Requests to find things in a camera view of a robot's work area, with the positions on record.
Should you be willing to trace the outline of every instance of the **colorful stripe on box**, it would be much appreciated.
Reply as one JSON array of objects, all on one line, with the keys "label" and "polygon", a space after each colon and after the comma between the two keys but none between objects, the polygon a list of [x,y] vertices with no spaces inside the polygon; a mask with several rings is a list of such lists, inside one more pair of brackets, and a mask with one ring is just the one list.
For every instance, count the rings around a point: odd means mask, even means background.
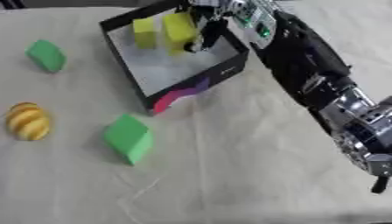
[{"label": "colorful stripe on box", "polygon": [[206,78],[205,80],[197,84],[195,87],[170,91],[168,94],[164,95],[161,99],[159,99],[159,101],[154,104],[154,114],[164,112],[178,98],[188,95],[197,95],[207,90],[209,85],[210,79]]}]

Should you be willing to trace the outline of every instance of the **striped ball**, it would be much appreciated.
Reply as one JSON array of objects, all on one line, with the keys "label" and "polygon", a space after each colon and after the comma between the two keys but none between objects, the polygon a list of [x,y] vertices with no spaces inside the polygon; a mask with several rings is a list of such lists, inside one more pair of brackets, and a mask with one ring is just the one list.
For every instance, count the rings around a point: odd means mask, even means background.
[{"label": "striped ball", "polygon": [[9,131],[22,140],[39,140],[50,130],[47,113],[31,102],[13,106],[6,115],[6,123]]}]

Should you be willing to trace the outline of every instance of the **yellow cube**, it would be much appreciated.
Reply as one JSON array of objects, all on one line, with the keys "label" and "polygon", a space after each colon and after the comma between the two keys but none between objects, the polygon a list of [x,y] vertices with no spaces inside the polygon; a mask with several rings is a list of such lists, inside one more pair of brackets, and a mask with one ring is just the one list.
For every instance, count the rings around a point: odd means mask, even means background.
[{"label": "yellow cube", "polygon": [[196,27],[188,12],[164,16],[165,43],[170,55],[183,52],[184,45],[194,41],[197,33]]},{"label": "yellow cube", "polygon": [[133,20],[135,42],[141,49],[151,49],[157,46],[157,34],[154,29],[152,17]]}]

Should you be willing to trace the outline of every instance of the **black box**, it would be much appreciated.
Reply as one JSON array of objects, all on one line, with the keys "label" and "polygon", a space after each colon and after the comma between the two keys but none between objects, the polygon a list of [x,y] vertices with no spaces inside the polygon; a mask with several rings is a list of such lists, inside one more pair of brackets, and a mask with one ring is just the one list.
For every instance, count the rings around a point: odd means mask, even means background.
[{"label": "black box", "polygon": [[225,43],[227,42],[233,47],[235,55],[229,56],[229,58],[224,59],[222,62],[195,73],[178,83],[159,89],[159,91],[153,92],[152,94],[146,94],[145,89],[142,89],[140,82],[137,81],[134,72],[132,72],[132,67],[127,65],[128,60],[123,57],[122,49],[116,47],[116,43],[114,43],[114,40],[109,34],[114,30],[124,29],[124,26],[129,27],[134,19],[148,18],[175,9],[180,1],[181,0],[164,0],[100,22],[103,35],[108,42],[110,50],[135,86],[136,93],[142,100],[143,105],[153,115],[164,111],[179,97],[195,95],[238,74],[243,70],[248,59],[249,49],[229,29],[226,29],[222,35],[222,38],[224,39],[222,41],[225,41]]}]

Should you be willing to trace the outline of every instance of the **open box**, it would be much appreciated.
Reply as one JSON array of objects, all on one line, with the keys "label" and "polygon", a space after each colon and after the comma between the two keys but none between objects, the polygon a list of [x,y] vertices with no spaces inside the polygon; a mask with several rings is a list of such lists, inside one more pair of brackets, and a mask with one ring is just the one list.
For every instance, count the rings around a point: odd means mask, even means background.
[{"label": "open box", "polygon": [[196,95],[238,74],[248,59],[249,49],[229,29],[206,52],[183,52],[173,57],[163,47],[138,49],[131,29],[133,20],[153,17],[160,33],[162,16],[174,13],[180,1],[164,0],[101,22],[110,50],[153,115],[180,97]]}]

